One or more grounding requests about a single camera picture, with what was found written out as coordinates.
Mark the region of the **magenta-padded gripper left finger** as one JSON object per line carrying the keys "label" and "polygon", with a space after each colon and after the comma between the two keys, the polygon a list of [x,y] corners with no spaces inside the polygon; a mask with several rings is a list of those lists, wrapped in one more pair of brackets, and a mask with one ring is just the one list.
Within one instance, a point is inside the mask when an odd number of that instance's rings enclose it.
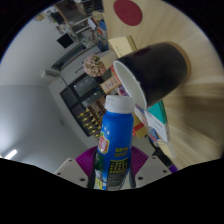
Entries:
{"label": "magenta-padded gripper left finger", "polygon": [[95,183],[94,159],[97,147],[94,146],[76,159],[68,158],[55,175],[84,188],[93,188]]}

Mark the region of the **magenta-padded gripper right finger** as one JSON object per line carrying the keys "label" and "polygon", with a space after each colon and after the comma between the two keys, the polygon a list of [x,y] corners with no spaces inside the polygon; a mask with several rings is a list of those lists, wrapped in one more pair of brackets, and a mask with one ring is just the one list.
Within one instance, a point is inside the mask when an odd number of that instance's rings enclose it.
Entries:
{"label": "magenta-padded gripper right finger", "polygon": [[141,188],[171,174],[157,156],[148,156],[132,147],[129,182],[132,189]]}

